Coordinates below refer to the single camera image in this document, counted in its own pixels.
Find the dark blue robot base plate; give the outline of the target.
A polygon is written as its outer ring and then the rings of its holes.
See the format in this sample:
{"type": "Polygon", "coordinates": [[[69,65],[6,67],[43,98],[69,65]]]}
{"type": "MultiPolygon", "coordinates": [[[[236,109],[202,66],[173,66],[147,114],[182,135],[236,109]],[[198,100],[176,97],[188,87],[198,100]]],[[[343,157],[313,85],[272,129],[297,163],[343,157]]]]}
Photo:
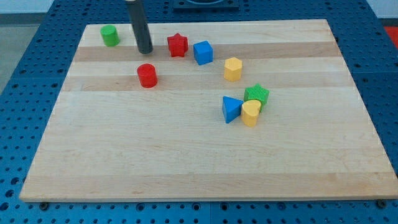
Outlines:
{"type": "Polygon", "coordinates": [[[239,9],[238,0],[173,0],[176,12],[187,10],[239,9]]]}

